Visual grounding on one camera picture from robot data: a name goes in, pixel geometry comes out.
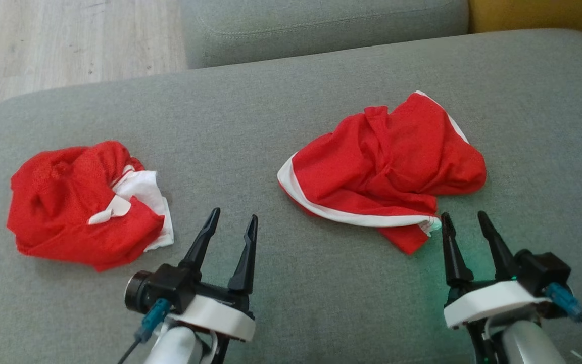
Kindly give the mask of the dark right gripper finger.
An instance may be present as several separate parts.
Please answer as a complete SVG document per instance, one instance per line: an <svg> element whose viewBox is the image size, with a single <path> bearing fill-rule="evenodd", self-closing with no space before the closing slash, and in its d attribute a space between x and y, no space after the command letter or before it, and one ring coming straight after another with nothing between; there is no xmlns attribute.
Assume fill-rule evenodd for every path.
<svg viewBox="0 0 582 364"><path fill-rule="evenodd" d="M462 286L471 283L474 276L464 262L456 241L456 230L448 212L442 214L441 223L446 284L448 286Z"/></svg>
<svg viewBox="0 0 582 364"><path fill-rule="evenodd" d="M517 279L519 268L514 256L488 214L484 211L479 212L479 225L483 237L487 240L491 250L495 267L495 280L512 281Z"/></svg>

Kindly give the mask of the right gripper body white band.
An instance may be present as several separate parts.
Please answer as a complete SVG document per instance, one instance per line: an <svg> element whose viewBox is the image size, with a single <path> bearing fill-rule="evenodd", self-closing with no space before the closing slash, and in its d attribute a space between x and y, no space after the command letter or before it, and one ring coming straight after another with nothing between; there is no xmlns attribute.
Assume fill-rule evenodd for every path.
<svg viewBox="0 0 582 364"><path fill-rule="evenodd" d="M467 330L472 363L548 363L549 337L540 314L548 302L517 281L494 283L448 304L444 318L449 329Z"/></svg>

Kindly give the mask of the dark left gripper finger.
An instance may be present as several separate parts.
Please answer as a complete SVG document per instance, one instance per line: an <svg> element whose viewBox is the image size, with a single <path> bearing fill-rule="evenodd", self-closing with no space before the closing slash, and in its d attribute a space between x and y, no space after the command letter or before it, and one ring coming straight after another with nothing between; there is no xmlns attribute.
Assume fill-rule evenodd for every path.
<svg viewBox="0 0 582 364"><path fill-rule="evenodd" d="M215 235L219 223L219 217L220 208L213 209L196 236L196 239L185 254L185 257L179 263L180 268L189 269L189 271L195 275L196 279L202 277L201 267L203 266L209 242L212 239L212 236Z"/></svg>
<svg viewBox="0 0 582 364"><path fill-rule="evenodd" d="M229 290L241 295L250 295L253 292L256 268L257 231L258 217L252 215L249 226L247 226L244 234L244 249L228 283Z"/></svg>

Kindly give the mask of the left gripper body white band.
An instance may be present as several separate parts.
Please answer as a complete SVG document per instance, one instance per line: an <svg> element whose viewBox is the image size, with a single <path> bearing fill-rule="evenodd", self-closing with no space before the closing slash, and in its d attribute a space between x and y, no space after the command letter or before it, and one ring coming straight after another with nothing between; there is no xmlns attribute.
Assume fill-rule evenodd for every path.
<svg viewBox="0 0 582 364"><path fill-rule="evenodd" d="M231 341L255 332L249 295L200 283L183 313L168 315L168 363L223 363Z"/></svg>

